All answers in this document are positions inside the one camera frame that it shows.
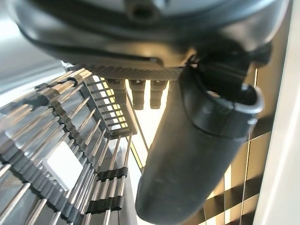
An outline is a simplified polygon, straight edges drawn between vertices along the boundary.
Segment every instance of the black plastic bracket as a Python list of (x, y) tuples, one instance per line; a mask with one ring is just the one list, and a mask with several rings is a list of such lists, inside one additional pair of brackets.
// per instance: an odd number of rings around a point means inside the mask
[(118, 179), (122, 176), (127, 177), (128, 174), (128, 168), (122, 167), (120, 169), (114, 169), (114, 170), (107, 170), (104, 172), (100, 172), (98, 174), (98, 180), (105, 181), (106, 179), (113, 180), (113, 178), (117, 177)]
[(124, 203), (124, 196), (109, 197), (106, 199), (99, 199), (90, 201), (86, 214), (100, 214), (106, 210), (119, 211), (122, 209)]

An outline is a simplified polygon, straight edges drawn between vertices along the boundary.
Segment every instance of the metal rod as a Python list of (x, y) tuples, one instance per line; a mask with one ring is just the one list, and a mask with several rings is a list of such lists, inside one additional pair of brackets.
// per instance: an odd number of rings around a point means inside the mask
[(109, 170), (113, 169), (114, 163), (116, 161), (116, 157), (117, 157), (117, 153), (118, 153), (118, 149), (119, 149), (119, 144), (120, 144), (120, 139), (121, 139), (121, 136), (118, 137), (116, 147), (115, 147), (113, 155), (112, 155), (112, 160), (111, 160), (111, 163), (109, 165)]
[(108, 138), (107, 141), (106, 141), (106, 143), (105, 143), (105, 146), (104, 146), (104, 148), (103, 148), (103, 150), (102, 150), (102, 153), (101, 153), (101, 155), (100, 155), (100, 158), (99, 158), (99, 160), (98, 160), (98, 166), (101, 166), (101, 165), (102, 165), (102, 162), (103, 162), (103, 160), (104, 160), (104, 157), (105, 157), (106, 152), (107, 152), (107, 149), (108, 149), (109, 141), (110, 141), (110, 139)]
[(57, 90), (60, 94), (67, 91), (68, 89), (72, 88), (74, 86), (74, 81), (66, 81), (64, 83), (57, 84), (53, 86), (52, 88)]
[(81, 77), (82, 77), (82, 79), (85, 79), (85, 78), (87, 78), (88, 76), (90, 76), (92, 73), (90, 72), (90, 71), (88, 71), (87, 69), (84, 69), (83, 71), (81, 71), (80, 73), (77, 73), (77, 74), (79, 74)]
[(56, 116), (54, 117), (52, 120), (50, 120), (48, 123), (46, 123), (46, 125), (44, 125), (35, 135), (33, 135), (22, 147), (21, 150), (26, 152), (28, 150), (28, 148), (37, 140), (39, 139), (41, 136), (43, 136), (48, 130), (49, 128), (56, 123), (56, 121), (58, 121), (59, 117)]
[[(46, 131), (48, 131), (49, 127), (51, 125), (53, 125), (56, 121), (58, 121), (59, 117), (54, 117), (51, 121), (49, 121), (45, 126), (43, 126), (35, 135), (33, 135), (22, 147), (21, 150), (23, 152), (26, 152), (28, 150), (28, 148), (38, 139), (40, 138), (44, 133), (46, 133)], [(0, 177), (2, 177), (5, 173), (7, 173), (8, 169), (6, 169), (6, 167), (8, 167), (8, 164), (3, 165), (0, 168)]]
[(26, 133), (28, 130), (34, 128), (45, 116), (49, 115), (51, 112), (53, 112), (53, 109), (49, 108), (46, 111), (39, 114), (33, 120), (28, 122), (24, 127), (22, 127), (20, 130), (18, 130), (15, 134), (13, 134), (11, 136), (11, 139), (17, 139), (20, 136), (22, 136), (24, 133)]
[(74, 191), (73, 191), (72, 196), (71, 196), (71, 201), (70, 201), (71, 204), (73, 204), (73, 203), (75, 202), (75, 199), (76, 199), (76, 197), (77, 197), (78, 191), (79, 191), (79, 189), (80, 189), (80, 187), (81, 187), (81, 185), (82, 185), (82, 183), (83, 183), (83, 180), (84, 180), (84, 178), (85, 178), (86, 173), (88, 172), (89, 166), (90, 166), (89, 163), (88, 163), (87, 165), (85, 165), (84, 171), (83, 171), (83, 174), (84, 174), (84, 175), (83, 175), (82, 177), (79, 178), (78, 185), (74, 188)]
[(81, 188), (79, 196), (77, 198), (77, 201), (76, 201), (76, 204), (75, 204), (76, 209), (79, 209), (80, 206), (81, 206), (81, 203), (83, 202), (85, 192), (88, 191), (88, 187), (89, 187), (90, 183), (92, 182), (93, 173), (94, 173), (94, 169), (91, 169), (88, 173), (88, 176), (85, 180), (85, 183), (84, 183), (83, 187)]
[(72, 150), (72, 152), (74, 153), (74, 155), (76, 154), (76, 152), (79, 150), (79, 145), (75, 146)]
[(60, 212), (60, 211), (55, 212), (54, 215), (53, 215), (53, 217), (52, 217), (51, 220), (50, 220), (49, 225), (56, 225), (58, 219), (60, 218), (60, 215), (61, 215), (61, 212)]
[[(128, 166), (128, 158), (129, 158), (129, 153), (130, 153), (131, 139), (132, 139), (132, 133), (130, 133), (129, 139), (128, 139), (128, 145), (127, 145), (125, 159), (124, 159), (124, 167)], [(118, 195), (122, 196), (124, 194), (124, 187), (125, 187), (125, 176), (122, 176)]]
[(11, 164), (7, 163), (0, 168), (0, 178), (10, 169), (10, 167)]
[(70, 135), (70, 132), (66, 132), (66, 133), (58, 140), (58, 142), (64, 141), (69, 135)]
[(62, 97), (59, 102), (63, 104), (65, 101), (67, 101), (71, 96), (73, 96), (78, 90), (80, 90), (83, 87), (83, 84), (79, 85), (78, 87), (74, 88), (70, 93), (66, 94), (64, 97)]
[[(112, 181), (112, 187), (111, 187), (111, 191), (109, 193), (109, 197), (114, 197), (114, 193), (116, 191), (116, 187), (117, 187), (117, 177), (114, 177), (113, 181)], [(104, 225), (108, 225), (110, 216), (111, 216), (111, 210), (106, 210), (105, 211), (104, 221), (103, 221)]]
[(39, 214), (41, 213), (44, 205), (46, 204), (47, 199), (43, 198), (40, 199), (37, 203), (37, 205), (35, 206), (34, 210), (32, 211), (32, 213), (30, 214), (30, 216), (28, 217), (25, 225), (34, 225), (35, 221), (37, 220)]
[(82, 124), (80, 125), (80, 127), (78, 128), (78, 132), (81, 132), (85, 125), (89, 122), (89, 120), (91, 119), (91, 117), (93, 116), (93, 114), (95, 113), (96, 109), (93, 109), (89, 115), (84, 119), (84, 121), (82, 122)]
[(130, 153), (131, 139), (132, 139), (132, 133), (130, 133), (129, 139), (128, 139), (128, 144), (127, 144), (127, 149), (126, 149), (126, 155), (125, 155), (125, 159), (124, 159), (124, 166), (125, 167), (128, 166), (128, 158), (129, 158), (129, 153)]
[(105, 132), (106, 132), (106, 128), (101, 132), (101, 135), (99, 136), (98, 140), (96, 141), (96, 144), (95, 144), (95, 146), (93, 148), (93, 151), (91, 152), (92, 156), (95, 156), (97, 150), (99, 149), (100, 144), (102, 142), (102, 138), (103, 138)]
[(30, 183), (23, 183), (23, 186), (18, 190), (18, 192), (15, 194), (15, 196), (10, 200), (10, 202), (7, 204), (7, 206), (4, 208), (4, 210), (0, 214), (0, 225), (2, 225), (5, 220), (8, 218), (9, 214), (12, 212), (12, 210), (15, 208), (15, 206), (18, 204), (20, 199), (23, 197), (27, 189), (30, 187)]
[(72, 74), (72, 71), (68, 71), (68, 72), (66, 72), (65, 74), (63, 74), (63, 75), (61, 75), (61, 76), (55, 78), (54, 80), (52, 80), (52, 81), (50, 82), (50, 84), (51, 84), (51, 83), (54, 83), (54, 82), (62, 81), (63, 79), (67, 78), (70, 74)]
[(94, 183), (95, 183), (95, 181), (96, 181), (96, 178), (97, 178), (97, 174), (94, 174), (94, 176), (93, 176), (93, 178), (92, 178), (92, 181), (91, 181), (91, 183), (90, 183), (90, 186), (88, 187), (88, 191), (87, 191), (87, 193), (86, 193), (86, 195), (85, 195), (85, 197), (84, 197), (83, 204), (82, 204), (81, 207), (80, 207), (80, 213), (81, 213), (81, 214), (84, 213), (85, 207), (86, 207), (86, 205), (88, 204), (88, 200), (89, 200), (89, 198), (90, 198), (90, 194), (91, 194), (91, 192), (92, 192), (92, 189), (93, 189)]
[(90, 97), (87, 97), (86, 99), (84, 99), (84, 100), (77, 106), (77, 108), (76, 108), (73, 112), (71, 112), (71, 113), (68, 115), (68, 117), (69, 117), (70, 119), (74, 118), (74, 116), (79, 112), (79, 110), (82, 109), (82, 107), (89, 101), (89, 99), (90, 99)]
[(93, 127), (93, 129), (90, 131), (89, 135), (87, 136), (86, 140), (85, 140), (85, 144), (89, 144), (92, 136), (94, 135), (95, 131), (97, 130), (97, 127), (99, 126), (101, 122), (101, 119), (98, 120), (98, 122), (95, 124), (95, 126)]
[[(124, 166), (128, 165), (128, 157), (129, 157), (131, 139), (132, 139), (132, 133), (130, 133), (130, 135), (129, 135), (128, 145), (127, 145), (125, 160), (124, 160)], [(125, 184), (125, 176), (122, 176), (121, 179), (122, 179), (122, 183), (121, 183), (121, 187), (120, 187), (120, 190), (119, 190), (118, 194), (123, 195), (124, 184)], [(117, 187), (117, 177), (114, 177), (109, 197), (114, 197), (116, 187)], [(106, 210), (104, 220), (103, 220), (104, 225), (108, 225), (110, 216), (111, 216), (111, 210)]]
[(31, 112), (32, 108), (33, 107), (31, 105), (25, 104), (14, 109), (12, 112), (1, 118), (0, 129), (5, 130), (6, 128), (15, 125), (17, 122), (26, 117)]
[(28, 158), (30, 158), (32, 161), (35, 160), (42, 151), (47, 147), (49, 142), (64, 128), (64, 124), (60, 124), (45, 140), (44, 142), (38, 147), (37, 150), (35, 150), (32, 154), (29, 155)]
[(72, 144), (73, 144), (74, 142), (75, 142), (75, 139), (72, 138), (72, 139), (68, 142), (67, 145), (71, 148), (71, 146), (72, 146)]
[[(116, 160), (116, 156), (117, 156), (117, 152), (118, 152), (118, 149), (119, 149), (120, 139), (121, 139), (121, 136), (118, 137), (116, 147), (115, 147), (113, 155), (112, 155), (111, 163), (109, 165), (109, 170), (113, 169), (113, 166), (114, 166), (114, 163), (115, 163), (115, 160)], [(95, 200), (97, 198), (100, 187), (101, 187), (101, 183), (102, 182), (100, 180), (97, 181), (96, 187), (95, 187), (95, 190), (94, 190), (94, 194), (92, 196), (92, 200)], [(108, 189), (108, 185), (109, 185), (109, 179), (106, 179), (105, 182), (104, 182), (104, 187), (103, 187), (103, 190), (101, 192), (100, 199), (105, 199), (106, 192), (107, 192), (107, 189)], [(85, 217), (84, 225), (89, 225), (90, 224), (90, 219), (91, 219), (91, 214), (88, 213)]]
[[(82, 161), (81, 165), (84, 165), (84, 164), (86, 163), (86, 161), (87, 161), (87, 158), (85, 158), (85, 159)], [(85, 168), (88, 168), (88, 165), (89, 165), (89, 164), (86, 164), (85, 167), (83, 168), (83, 170), (82, 170), (81, 174), (79, 175), (79, 178), (78, 178), (78, 180), (77, 180), (77, 182), (76, 182), (74, 188), (71, 189), (71, 190), (68, 190), (68, 191), (66, 191), (66, 192), (64, 193), (64, 196), (65, 196), (66, 199), (68, 199), (71, 195), (74, 196), (74, 191), (75, 191), (75, 189), (80, 188), (81, 183), (82, 183), (82, 180), (84, 179), (84, 177), (85, 177), (85, 175), (86, 175)], [(56, 225), (57, 222), (58, 222), (58, 219), (59, 219), (60, 215), (61, 215), (61, 211), (55, 212), (55, 214), (53, 215), (53, 217), (52, 217), (52, 219), (51, 219), (51, 221), (50, 221), (49, 224), (50, 224), (50, 225)]]

